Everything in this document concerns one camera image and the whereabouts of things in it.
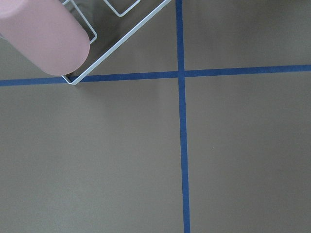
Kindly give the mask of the pink cup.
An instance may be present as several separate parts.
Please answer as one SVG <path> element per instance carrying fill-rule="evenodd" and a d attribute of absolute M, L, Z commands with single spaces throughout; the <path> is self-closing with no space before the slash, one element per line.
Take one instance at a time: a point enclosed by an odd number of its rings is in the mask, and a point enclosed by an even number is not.
<path fill-rule="evenodd" d="M 87 32 L 58 0 L 2 0 L 0 34 L 50 75 L 77 70 L 87 59 Z"/>

